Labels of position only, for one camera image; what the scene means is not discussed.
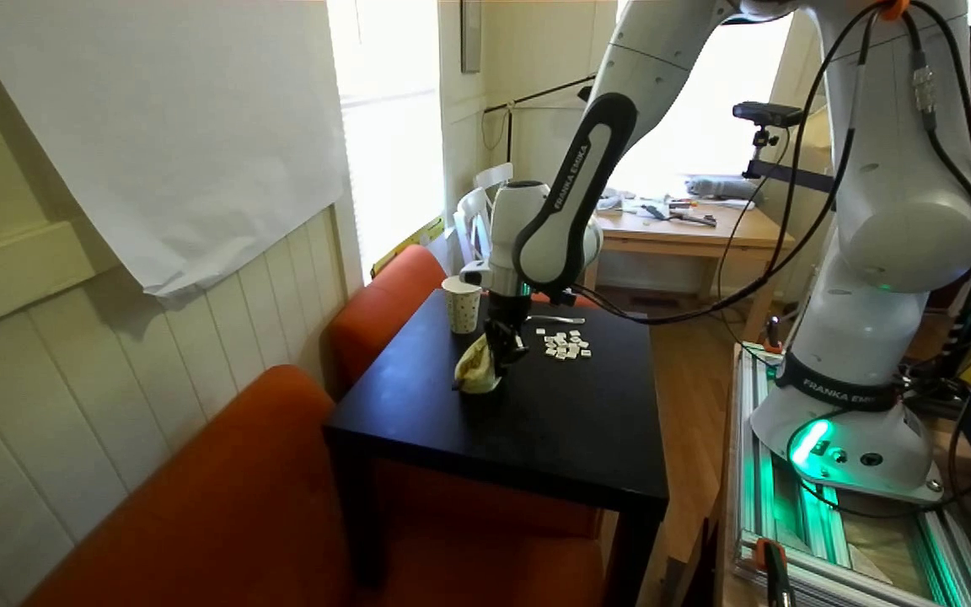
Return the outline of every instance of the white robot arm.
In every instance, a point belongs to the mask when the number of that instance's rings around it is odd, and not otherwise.
[[[484,275],[484,334],[507,362],[526,288],[557,297],[577,280],[610,172],[672,107],[711,31],[791,9],[813,9],[824,34],[837,233],[752,432],[817,483],[931,503],[927,435],[895,397],[895,373],[927,295],[971,270],[967,74],[953,51],[967,51],[967,0],[630,0],[552,190],[518,194],[510,212],[507,196],[496,203],[510,224]]]

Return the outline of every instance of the black table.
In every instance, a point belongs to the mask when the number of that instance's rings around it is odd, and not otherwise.
[[[461,344],[446,297],[431,295],[336,404],[325,435],[359,583],[384,577],[369,459],[617,509],[604,603],[635,603],[663,515],[663,459],[646,328],[601,311],[584,328],[529,322],[526,357],[490,397],[452,387]],[[536,328],[580,330],[589,357],[552,362]]]

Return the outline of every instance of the paper cup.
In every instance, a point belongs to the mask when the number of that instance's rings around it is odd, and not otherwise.
[[[448,278],[443,288],[448,297],[452,334],[477,334],[481,288],[464,284],[461,278]]]

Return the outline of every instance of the green light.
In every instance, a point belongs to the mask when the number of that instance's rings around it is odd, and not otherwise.
[[[799,438],[799,446],[791,448],[788,459],[803,469],[827,432],[830,432],[827,419],[819,419],[809,430],[803,430],[803,438]]]

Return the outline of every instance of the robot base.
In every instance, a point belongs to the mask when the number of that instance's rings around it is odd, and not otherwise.
[[[845,413],[768,386],[748,426],[807,483],[895,503],[942,498],[927,430],[902,404]]]

